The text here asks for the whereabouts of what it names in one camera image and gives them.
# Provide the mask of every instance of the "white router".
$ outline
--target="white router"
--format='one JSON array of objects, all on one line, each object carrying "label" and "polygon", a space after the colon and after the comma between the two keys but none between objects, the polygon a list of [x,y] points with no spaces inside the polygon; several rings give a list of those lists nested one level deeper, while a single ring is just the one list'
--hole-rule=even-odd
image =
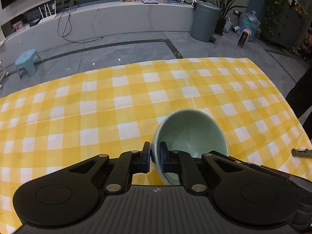
[{"label": "white router", "polygon": [[41,24],[41,23],[44,23],[44,22],[47,22],[47,21],[50,21],[52,19],[54,19],[56,16],[57,16],[57,7],[56,7],[56,1],[54,1],[54,4],[52,4],[52,10],[54,9],[54,14],[51,13],[50,11],[50,8],[49,8],[49,5],[46,4],[44,5],[44,10],[45,10],[45,14],[46,14],[46,17],[43,17],[43,13],[39,7],[39,10],[40,10],[40,14],[41,14],[41,17],[42,19],[39,21],[38,25]]}]

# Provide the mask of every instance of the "basket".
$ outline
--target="basket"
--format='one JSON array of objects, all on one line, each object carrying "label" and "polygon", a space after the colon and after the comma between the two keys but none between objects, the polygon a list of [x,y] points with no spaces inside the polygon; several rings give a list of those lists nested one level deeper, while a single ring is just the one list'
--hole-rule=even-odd
[{"label": "basket", "polygon": [[230,17],[228,15],[225,16],[225,20],[226,20],[226,23],[225,23],[225,26],[223,28],[223,31],[224,32],[229,32],[229,30],[231,29],[232,27],[232,23],[230,21]]}]

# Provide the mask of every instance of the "gray tile floor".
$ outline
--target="gray tile floor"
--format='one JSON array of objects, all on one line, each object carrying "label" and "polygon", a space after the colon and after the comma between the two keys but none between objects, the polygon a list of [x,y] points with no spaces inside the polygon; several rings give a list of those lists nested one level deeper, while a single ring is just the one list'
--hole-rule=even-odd
[{"label": "gray tile floor", "polygon": [[[308,68],[308,64],[303,60],[289,57],[282,49],[267,46],[260,40],[249,42],[242,49],[237,46],[238,36],[233,32],[214,37],[215,43],[205,43],[192,38],[189,32],[140,32],[105,36],[85,44],[69,43],[41,52],[40,56],[47,61],[36,65],[37,73],[33,76],[23,71],[22,78],[19,79],[14,73],[14,65],[10,65],[7,69],[11,75],[1,82],[3,89],[0,91],[0,97],[39,83],[88,70],[175,58],[164,42],[123,44],[92,49],[100,45],[127,41],[169,39],[184,58],[247,57],[266,73],[284,96]],[[303,122],[308,114],[309,112],[306,112],[300,121]]]}]

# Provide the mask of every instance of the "blue plastic stool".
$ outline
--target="blue plastic stool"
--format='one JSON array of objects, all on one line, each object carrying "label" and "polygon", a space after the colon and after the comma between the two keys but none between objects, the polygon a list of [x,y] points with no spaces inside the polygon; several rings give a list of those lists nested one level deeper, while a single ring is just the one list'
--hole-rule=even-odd
[{"label": "blue plastic stool", "polygon": [[21,78],[21,75],[19,74],[20,68],[25,68],[27,70],[27,73],[30,76],[36,73],[36,68],[34,65],[34,56],[38,56],[38,58],[42,62],[42,59],[40,58],[36,49],[30,49],[22,53],[21,56],[18,57],[18,59],[15,62],[15,68],[16,68],[19,78]]}]

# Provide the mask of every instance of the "black cable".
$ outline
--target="black cable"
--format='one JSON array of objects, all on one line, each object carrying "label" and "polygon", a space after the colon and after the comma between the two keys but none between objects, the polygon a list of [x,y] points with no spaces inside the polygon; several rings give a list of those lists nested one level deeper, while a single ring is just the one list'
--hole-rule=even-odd
[{"label": "black cable", "polygon": [[[59,35],[59,36],[60,36],[61,38],[63,38],[63,39],[65,39],[65,37],[68,36],[68,34],[71,33],[71,30],[72,30],[71,21],[70,21],[71,13],[72,13],[73,11],[75,11],[76,9],[71,10],[70,12],[68,12],[68,11],[66,10],[65,6],[64,6],[64,10],[63,10],[62,15],[64,14],[65,11],[66,11],[69,15],[68,15],[68,19],[67,19],[67,22],[66,22],[66,25],[65,25],[65,29],[64,29],[64,32],[63,32],[63,35],[62,35],[62,36],[59,34],[60,19],[61,19],[62,15],[60,16],[59,21],[58,21],[58,24],[57,24],[57,35]],[[66,31],[66,29],[67,29],[68,23],[69,23],[69,25],[71,26],[71,29],[69,30],[69,32],[68,32],[66,35],[64,35],[64,34],[65,34],[65,31]],[[99,40],[99,39],[102,39],[102,38],[103,38],[103,37],[99,37],[99,38],[97,38],[97,39],[95,39],[95,40],[89,40],[89,41],[85,41],[85,42],[76,42],[76,41],[72,41],[72,40],[68,40],[68,39],[65,39],[65,40],[67,40],[67,41],[69,41],[69,42],[72,42],[72,43],[85,44],[85,43],[93,42],[93,41],[96,41],[96,40]]]},{"label": "black cable", "polygon": [[248,18],[249,23],[250,23],[250,26],[251,26],[251,28],[253,29],[253,27],[252,27],[252,23],[251,23],[251,21],[250,21],[249,17],[248,17],[246,14],[243,14],[243,15],[245,15],[245,16],[246,16],[246,18]]}]

